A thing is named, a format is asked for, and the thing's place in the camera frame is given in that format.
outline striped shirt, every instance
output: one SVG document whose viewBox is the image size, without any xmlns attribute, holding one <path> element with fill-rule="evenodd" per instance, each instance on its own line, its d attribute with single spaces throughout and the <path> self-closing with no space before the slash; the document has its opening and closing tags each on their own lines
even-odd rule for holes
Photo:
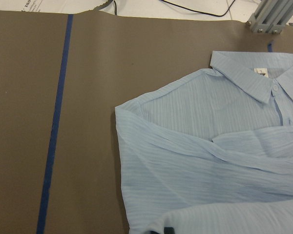
<svg viewBox="0 0 293 234">
<path fill-rule="evenodd" d="M 293 54 L 210 65 L 116 107 L 132 234 L 175 209 L 293 198 Z"/>
</svg>

